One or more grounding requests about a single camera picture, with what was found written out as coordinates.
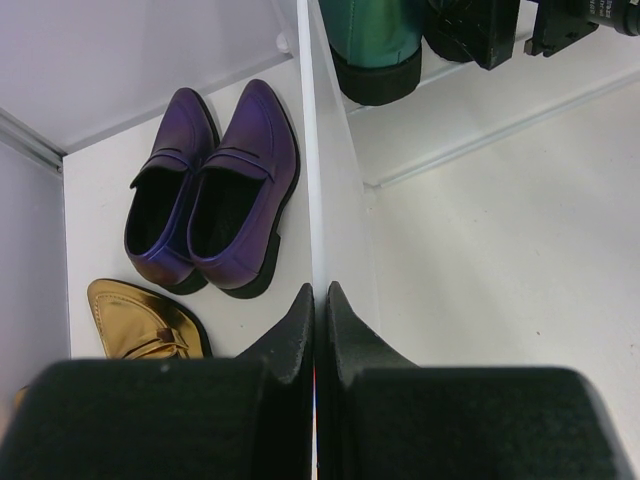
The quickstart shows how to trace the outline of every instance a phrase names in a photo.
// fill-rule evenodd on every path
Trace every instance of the white surface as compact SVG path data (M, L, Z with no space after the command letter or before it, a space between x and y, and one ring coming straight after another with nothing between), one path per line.
M424 365L560 365L640 471L640 85L382 189L383 337Z
M75 150L159 113L181 86L212 91L283 59L280 31L260 0L3 0L0 106Z
M307 153L309 184L315 183L309 200L312 238L317 240L312 242L314 291L323 301L329 284L339 281L352 306L377 330L373 248L360 170L316 1L309 2L308 13L309 48L301 49L300 60L303 68L313 70L304 85L305 101L314 102L305 130L317 135L316 151L309 143ZM300 38L304 46L302 27ZM305 57L309 53L311 61Z
M236 355L251 345L285 315L302 284L311 281L300 74L296 62L289 60L257 77L272 86L289 112L302 153L302 170L298 187L282 217L278 265L267 292L253 300L238 300L207 285L194 295L173 297L203 322L213 344L214 355ZM221 132L224 132L249 80L247 78L206 98ZM135 272L123 246L124 225L133 198L133 191L128 185L148 158L159 123L160 117L65 158L69 321L73 357L104 356L86 298L91 281L107 277L161 291Z
M62 180L0 144L0 437L13 397L68 358Z
M491 72L460 67L402 100L349 115L364 181L385 182L640 70L640 42L612 29L601 28L551 58L524 55L523 45ZM430 55L423 76L445 64Z

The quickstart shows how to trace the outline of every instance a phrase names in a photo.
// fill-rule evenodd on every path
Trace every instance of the loafer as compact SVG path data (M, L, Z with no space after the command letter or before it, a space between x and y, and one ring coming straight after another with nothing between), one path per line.
M287 115L262 80L245 87L220 146L200 171L187 242L204 276L236 298L271 283L277 229L300 176L300 155Z
M202 97L178 90L164 114L151 156L131 183L136 189L125 228L125 250L148 281L176 295L206 285L187 248L196 175L219 143Z
M211 356L211 345L200 320L163 295L100 279L89 285L87 297L107 358Z

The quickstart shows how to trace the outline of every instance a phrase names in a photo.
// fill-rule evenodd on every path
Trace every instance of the shoe insole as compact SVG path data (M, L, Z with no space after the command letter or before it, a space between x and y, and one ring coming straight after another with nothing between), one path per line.
M223 169L208 171L202 181L191 226L191 248L199 257L213 257L236 238L264 181Z
M127 226L127 246L134 255L148 251L167 226L184 173L149 170L138 180Z

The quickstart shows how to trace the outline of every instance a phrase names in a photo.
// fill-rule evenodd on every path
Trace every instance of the black camera lens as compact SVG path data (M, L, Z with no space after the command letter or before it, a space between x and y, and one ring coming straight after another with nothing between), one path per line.
M636 36L640 29L640 0L580 0L581 16L590 22Z

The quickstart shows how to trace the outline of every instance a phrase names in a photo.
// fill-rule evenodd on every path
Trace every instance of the gold loafer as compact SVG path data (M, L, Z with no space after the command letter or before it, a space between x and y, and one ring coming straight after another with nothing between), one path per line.
M87 296L107 358L211 356L198 318L163 295L100 279L89 285Z

